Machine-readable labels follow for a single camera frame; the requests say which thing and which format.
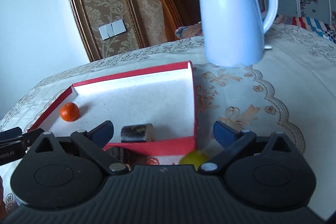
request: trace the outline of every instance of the cardboard tray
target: cardboard tray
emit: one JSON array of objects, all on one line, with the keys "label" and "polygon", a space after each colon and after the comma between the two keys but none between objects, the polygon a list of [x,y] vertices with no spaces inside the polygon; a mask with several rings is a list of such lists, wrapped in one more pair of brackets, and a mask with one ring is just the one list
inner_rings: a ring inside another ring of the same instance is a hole
[{"label": "cardboard tray", "polygon": [[[80,117],[65,122],[60,108],[74,102]],[[196,149],[194,83],[191,62],[133,70],[75,83],[66,89],[30,130],[56,136],[92,130],[111,120],[114,136],[104,147],[123,147],[147,156],[185,155]],[[155,142],[121,143],[123,126],[151,123]]]}]

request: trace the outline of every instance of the striped blanket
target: striped blanket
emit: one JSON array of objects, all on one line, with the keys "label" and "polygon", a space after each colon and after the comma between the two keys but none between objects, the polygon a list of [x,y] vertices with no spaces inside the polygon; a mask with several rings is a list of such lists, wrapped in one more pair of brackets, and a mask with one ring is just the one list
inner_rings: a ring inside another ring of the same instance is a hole
[{"label": "striped blanket", "polygon": [[308,31],[315,32],[319,36],[324,37],[328,39],[329,41],[336,43],[336,26],[329,25],[315,18],[290,17],[290,16],[277,15],[274,23],[275,24],[283,23],[287,25],[296,25]]}]

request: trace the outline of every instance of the triangular hole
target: triangular hole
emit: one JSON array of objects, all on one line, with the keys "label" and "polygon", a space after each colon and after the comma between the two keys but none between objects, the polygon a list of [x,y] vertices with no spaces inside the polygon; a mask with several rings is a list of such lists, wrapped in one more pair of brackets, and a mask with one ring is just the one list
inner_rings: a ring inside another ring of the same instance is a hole
[{"label": "triangular hole", "polygon": [[53,146],[50,143],[49,138],[44,138],[36,148],[35,153],[54,151]]},{"label": "triangular hole", "polygon": [[292,152],[292,150],[289,148],[286,141],[283,139],[283,137],[278,137],[275,141],[275,144],[273,145],[274,151],[281,151],[281,152]]}]

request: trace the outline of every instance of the white wall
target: white wall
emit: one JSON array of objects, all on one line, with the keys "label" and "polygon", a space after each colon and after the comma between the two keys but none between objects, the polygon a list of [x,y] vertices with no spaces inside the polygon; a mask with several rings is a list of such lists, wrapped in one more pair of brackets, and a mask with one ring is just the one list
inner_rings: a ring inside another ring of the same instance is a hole
[{"label": "white wall", "polygon": [[88,62],[68,0],[0,0],[0,119],[44,78]]}]

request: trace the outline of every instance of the light switch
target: light switch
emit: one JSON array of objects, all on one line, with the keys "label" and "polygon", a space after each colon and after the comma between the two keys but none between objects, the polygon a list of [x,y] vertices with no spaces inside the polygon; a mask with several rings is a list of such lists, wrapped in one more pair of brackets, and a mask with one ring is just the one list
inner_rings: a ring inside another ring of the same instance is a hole
[{"label": "light switch", "polygon": [[109,34],[107,33],[106,25],[100,26],[98,29],[99,29],[99,32],[100,32],[100,35],[101,35],[101,39],[105,40],[105,39],[108,39],[110,37]]},{"label": "light switch", "polygon": [[112,29],[112,24],[106,24],[106,30],[107,30],[107,34],[109,35],[109,37],[113,37],[114,36],[114,31]]},{"label": "light switch", "polygon": [[126,32],[124,21],[122,19],[112,22],[111,24],[112,24],[114,35],[117,35],[122,32]]}]

